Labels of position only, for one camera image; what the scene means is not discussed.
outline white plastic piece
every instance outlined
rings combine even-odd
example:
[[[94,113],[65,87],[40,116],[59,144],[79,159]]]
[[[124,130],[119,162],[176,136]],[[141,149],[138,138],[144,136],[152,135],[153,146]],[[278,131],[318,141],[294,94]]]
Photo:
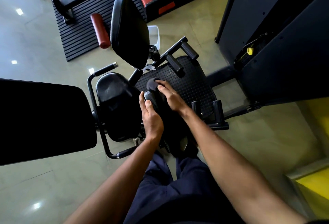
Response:
[[[160,50],[160,33],[158,26],[147,26],[150,34],[150,46],[156,46]]]

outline person's left arm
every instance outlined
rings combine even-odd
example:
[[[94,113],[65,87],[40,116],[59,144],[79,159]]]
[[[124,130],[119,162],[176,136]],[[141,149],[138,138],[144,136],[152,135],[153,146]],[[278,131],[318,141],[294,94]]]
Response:
[[[121,223],[159,145],[163,122],[151,101],[139,96],[146,139],[129,158],[66,220],[65,224]]]

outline hand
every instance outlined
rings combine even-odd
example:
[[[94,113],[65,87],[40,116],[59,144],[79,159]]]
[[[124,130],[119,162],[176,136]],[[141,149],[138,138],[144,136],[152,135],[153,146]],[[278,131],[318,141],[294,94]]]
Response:
[[[167,81],[156,80],[156,82],[161,84],[158,86],[158,90],[166,96],[167,102],[172,110],[177,111],[179,114],[183,114],[185,110],[190,109]]]
[[[144,101],[144,92],[139,95],[146,138],[160,142],[164,127],[161,117],[155,112],[150,100]]]

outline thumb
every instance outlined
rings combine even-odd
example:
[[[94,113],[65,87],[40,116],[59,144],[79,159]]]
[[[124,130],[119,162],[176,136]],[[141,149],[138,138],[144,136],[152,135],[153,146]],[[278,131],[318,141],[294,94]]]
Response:
[[[146,100],[145,101],[145,106],[146,106],[146,109],[147,111],[150,113],[152,111],[154,111],[154,108],[153,108],[153,105],[152,105],[152,102],[150,100]]]
[[[158,85],[158,90],[162,92],[166,97],[169,97],[169,95],[171,94],[171,92],[162,85]]]

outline red cylinder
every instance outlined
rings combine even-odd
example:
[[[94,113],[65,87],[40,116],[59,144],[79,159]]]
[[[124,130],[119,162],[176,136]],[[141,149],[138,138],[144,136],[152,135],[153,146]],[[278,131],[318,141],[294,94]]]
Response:
[[[105,29],[102,16],[99,13],[94,13],[90,15],[90,18],[92,19],[99,46],[103,49],[109,48],[111,42]]]

